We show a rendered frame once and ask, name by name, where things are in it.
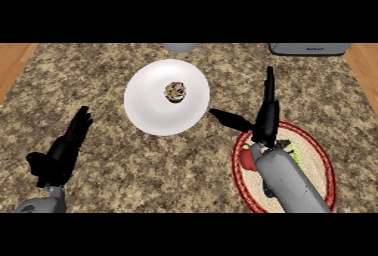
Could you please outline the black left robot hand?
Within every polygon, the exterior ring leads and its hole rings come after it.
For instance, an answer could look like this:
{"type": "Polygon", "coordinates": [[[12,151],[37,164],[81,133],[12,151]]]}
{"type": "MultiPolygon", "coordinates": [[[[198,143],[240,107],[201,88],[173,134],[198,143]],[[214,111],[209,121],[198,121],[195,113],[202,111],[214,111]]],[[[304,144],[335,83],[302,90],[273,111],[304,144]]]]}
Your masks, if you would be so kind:
{"type": "Polygon", "coordinates": [[[47,153],[31,152],[26,155],[31,174],[37,177],[40,188],[66,184],[91,123],[88,107],[82,106],[74,115],[65,134],[54,140],[47,153]]]}

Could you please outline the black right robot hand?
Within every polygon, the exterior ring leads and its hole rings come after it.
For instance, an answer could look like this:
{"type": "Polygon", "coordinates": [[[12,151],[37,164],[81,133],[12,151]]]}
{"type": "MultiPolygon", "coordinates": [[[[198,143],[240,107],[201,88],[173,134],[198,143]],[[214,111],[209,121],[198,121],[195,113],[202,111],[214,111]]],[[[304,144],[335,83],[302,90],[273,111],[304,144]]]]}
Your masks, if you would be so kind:
{"type": "Polygon", "coordinates": [[[273,67],[267,67],[267,76],[264,80],[264,98],[258,110],[255,122],[251,123],[240,115],[209,109],[211,115],[217,118],[220,124],[240,132],[252,132],[252,141],[263,144],[267,148],[274,147],[277,127],[279,127],[279,100],[274,97],[274,75],[273,67]]]}

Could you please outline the red and green cupcake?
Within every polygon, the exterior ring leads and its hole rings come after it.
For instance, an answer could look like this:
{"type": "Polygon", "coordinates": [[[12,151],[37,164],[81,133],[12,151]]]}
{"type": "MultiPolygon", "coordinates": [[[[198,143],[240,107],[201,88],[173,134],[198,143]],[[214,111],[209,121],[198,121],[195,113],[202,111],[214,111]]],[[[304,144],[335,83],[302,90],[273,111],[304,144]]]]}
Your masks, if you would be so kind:
{"type": "Polygon", "coordinates": [[[239,151],[239,163],[245,170],[255,171],[254,157],[251,153],[251,146],[245,144],[239,151]]]}

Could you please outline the woven placemat with red rim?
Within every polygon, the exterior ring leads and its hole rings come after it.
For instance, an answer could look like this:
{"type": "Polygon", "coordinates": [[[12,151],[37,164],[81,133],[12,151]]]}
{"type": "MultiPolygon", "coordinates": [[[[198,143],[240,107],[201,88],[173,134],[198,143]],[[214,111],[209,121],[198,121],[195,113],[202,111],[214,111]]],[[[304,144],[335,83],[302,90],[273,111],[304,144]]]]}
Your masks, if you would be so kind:
{"type": "MultiPolygon", "coordinates": [[[[240,198],[254,213],[283,213],[285,210],[274,197],[268,197],[263,189],[263,177],[258,171],[245,170],[239,163],[239,151],[251,141],[252,133],[242,132],[233,144],[232,150],[232,174],[239,190],[240,198]]],[[[328,155],[310,134],[294,124],[282,121],[277,129],[277,139],[289,140],[285,151],[297,162],[331,211],[336,211],[336,179],[328,155]]]]}

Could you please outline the brown speckled cupcake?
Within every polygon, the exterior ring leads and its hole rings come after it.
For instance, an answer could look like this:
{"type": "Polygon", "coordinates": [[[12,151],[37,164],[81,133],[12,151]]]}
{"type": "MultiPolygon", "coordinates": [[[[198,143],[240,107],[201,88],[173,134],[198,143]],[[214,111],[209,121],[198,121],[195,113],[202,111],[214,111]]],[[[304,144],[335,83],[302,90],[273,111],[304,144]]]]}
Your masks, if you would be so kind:
{"type": "Polygon", "coordinates": [[[165,86],[164,95],[171,103],[180,103],[186,96],[186,87],[181,82],[171,82],[165,86]]]}

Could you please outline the white oval plate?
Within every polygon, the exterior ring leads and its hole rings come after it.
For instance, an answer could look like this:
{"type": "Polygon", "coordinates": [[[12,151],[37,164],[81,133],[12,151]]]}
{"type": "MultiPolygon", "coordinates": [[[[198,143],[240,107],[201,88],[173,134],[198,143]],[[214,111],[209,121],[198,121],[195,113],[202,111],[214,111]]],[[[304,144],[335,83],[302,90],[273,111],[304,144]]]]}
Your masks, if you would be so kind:
{"type": "Polygon", "coordinates": [[[147,134],[170,136],[199,122],[209,104],[209,85],[195,65],[177,59],[149,63],[124,91],[124,111],[147,134]]]}

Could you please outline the grey appliance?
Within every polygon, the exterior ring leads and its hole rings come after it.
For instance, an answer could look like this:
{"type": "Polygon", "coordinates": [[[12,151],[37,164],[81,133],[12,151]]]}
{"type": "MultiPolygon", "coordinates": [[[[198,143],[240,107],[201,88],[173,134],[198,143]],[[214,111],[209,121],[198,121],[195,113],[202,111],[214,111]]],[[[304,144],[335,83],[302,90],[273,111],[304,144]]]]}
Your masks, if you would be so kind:
{"type": "Polygon", "coordinates": [[[268,49],[282,56],[339,56],[350,46],[350,43],[270,43],[268,49]]]}

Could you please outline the grey rounded object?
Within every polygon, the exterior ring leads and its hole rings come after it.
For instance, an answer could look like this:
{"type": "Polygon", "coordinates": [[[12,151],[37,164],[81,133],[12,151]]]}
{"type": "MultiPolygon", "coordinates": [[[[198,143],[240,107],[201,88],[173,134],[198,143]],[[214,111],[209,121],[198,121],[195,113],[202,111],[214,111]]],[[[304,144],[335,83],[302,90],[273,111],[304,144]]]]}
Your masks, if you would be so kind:
{"type": "Polygon", "coordinates": [[[162,47],[173,53],[187,53],[198,47],[198,43],[162,43],[162,47]]]}

